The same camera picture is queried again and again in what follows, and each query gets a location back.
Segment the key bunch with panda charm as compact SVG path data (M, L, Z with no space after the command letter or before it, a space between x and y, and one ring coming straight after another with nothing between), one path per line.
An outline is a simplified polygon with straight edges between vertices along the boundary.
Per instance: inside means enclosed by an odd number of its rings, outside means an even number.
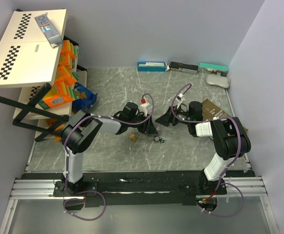
M164 143L165 142L165 140L158 135L154 136L153 141L158 142L158 143Z

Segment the short shackle brass padlock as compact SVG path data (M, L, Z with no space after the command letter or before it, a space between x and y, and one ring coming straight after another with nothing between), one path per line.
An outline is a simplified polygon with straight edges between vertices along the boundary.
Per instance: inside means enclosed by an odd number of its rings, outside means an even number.
M139 132L134 132L134 133L132 133L132 134L129 136L129 139L130 139L132 142L135 142L135 141L139 138L139 135L140 135Z

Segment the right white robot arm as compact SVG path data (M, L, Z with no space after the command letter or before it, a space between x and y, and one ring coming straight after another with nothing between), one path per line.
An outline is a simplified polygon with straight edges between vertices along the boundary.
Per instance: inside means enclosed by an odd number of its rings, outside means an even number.
M193 137L213 139L215 154L199 178L199 189L204 194L216 191L228 168L251 149L249 137L237 117L203 121L203 104L197 101L190 102L185 110L182 104L172 106L155 122L166 127L184 123Z

